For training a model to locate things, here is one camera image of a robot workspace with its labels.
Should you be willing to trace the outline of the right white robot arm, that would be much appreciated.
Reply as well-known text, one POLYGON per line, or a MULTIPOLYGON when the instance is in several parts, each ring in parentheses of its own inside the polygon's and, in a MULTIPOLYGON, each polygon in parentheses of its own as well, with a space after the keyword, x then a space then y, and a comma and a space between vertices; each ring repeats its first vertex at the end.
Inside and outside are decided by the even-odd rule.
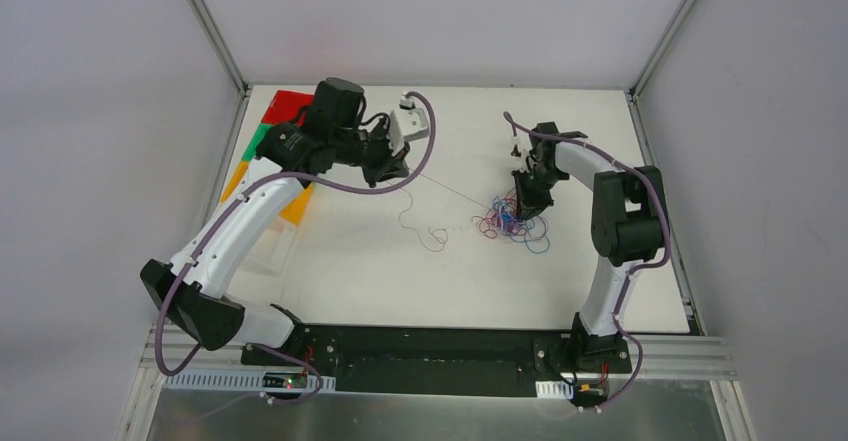
POLYGON ((531 220, 551 207, 559 181, 575 179, 592 193, 595 273, 569 338, 554 358, 580 371, 611 366, 629 356, 621 323, 634 276, 668 259, 661 172, 651 165, 628 166, 592 145, 584 133, 561 132, 553 122, 537 124, 528 135, 525 165, 512 174, 517 219, 531 220))

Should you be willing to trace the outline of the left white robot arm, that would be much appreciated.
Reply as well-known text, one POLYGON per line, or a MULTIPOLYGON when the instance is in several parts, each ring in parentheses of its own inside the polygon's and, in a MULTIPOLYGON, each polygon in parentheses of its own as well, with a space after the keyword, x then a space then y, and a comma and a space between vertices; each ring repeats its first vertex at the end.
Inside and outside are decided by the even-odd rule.
POLYGON ((159 311, 156 344, 171 322, 199 349, 260 344, 286 366, 303 357, 305 339, 294 331, 293 315, 231 295, 230 283, 262 234, 309 187, 345 188, 324 179, 333 166, 361 170, 366 185, 360 195, 386 193, 387 180, 406 184, 413 173, 405 161, 411 143, 434 140, 431 106, 413 92, 390 112, 366 117, 366 106, 363 87, 330 77, 313 94, 296 95, 278 122, 261 123, 239 183, 212 218, 168 260, 151 259, 140 271, 159 311))

